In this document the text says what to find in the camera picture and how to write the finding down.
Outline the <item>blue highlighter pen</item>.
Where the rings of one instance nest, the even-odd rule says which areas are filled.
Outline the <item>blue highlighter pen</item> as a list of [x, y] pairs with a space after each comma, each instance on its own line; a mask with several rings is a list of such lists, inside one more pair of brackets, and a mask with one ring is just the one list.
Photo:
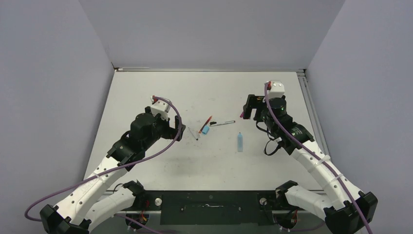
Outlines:
[[237, 151], [243, 152], [243, 150], [244, 150], [244, 139], [243, 139], [242, 133], [239, 132], [237, 135]]

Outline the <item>red pen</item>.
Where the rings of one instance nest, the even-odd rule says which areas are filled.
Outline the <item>red pen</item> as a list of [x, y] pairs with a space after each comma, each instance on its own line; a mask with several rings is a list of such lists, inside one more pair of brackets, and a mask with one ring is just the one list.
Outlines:
[[206, 122], [203, 124], [203, 126], [201, 127], [201, 129], [198, 131], [198, 133], [201, 133], [202, 130], [206, 127], [206, 125], [211, 121], [212, 119], [212, 115], [206, 120]]

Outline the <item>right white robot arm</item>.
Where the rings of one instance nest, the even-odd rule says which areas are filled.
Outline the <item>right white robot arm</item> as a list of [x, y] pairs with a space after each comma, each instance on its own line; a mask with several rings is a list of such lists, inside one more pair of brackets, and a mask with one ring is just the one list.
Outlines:
[[264, 97], [249, 95], [243, 106], [243, 119], [263, 122], [263, 130], [277, 143], [278, 149], [299, 162], [322, 188], [320, 195], [292, 180], [275, 190], [275, 202], [282, 208], [301, 208], [322, 219], [333, 234], [355, 234], [362, 228], [372, 233], [369, 226], [378, 199], [355, 186], [332, 163], [330, 156], [321, 151], [309, 131], [296, 123], [286, 111], [285, 96]]

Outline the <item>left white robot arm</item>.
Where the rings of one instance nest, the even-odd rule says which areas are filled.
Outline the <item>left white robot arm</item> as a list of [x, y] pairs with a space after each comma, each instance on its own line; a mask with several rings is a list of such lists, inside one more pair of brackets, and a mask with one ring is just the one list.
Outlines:
[[123, 209], [141, 209], [145, 190], [138, 181], [125, 183], [105, 199], [100, 197], [134, 165], [146, 161], [146, 151], [156, 141], [161, 138], [172, 142], [181, 140], [185, 126], [176, 115], [175, 127], [170, 127], [168, 112], [171, 108], [172, 105], [160, 100], [146, 107], [81, 185], [56, 205], [44, 206], [40, 218], [46, 233], [88, 234]]

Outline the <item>blue highlighter cap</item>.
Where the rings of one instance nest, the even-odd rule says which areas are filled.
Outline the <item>blue highlighter cap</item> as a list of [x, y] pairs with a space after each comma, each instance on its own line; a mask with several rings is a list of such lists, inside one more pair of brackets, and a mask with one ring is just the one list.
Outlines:
[[206, 135], [209, 132], [209, 130], [210, 130], [210, 127], [206, 125], [205, 127], [202, 128], [201, 133], [203, 135]]

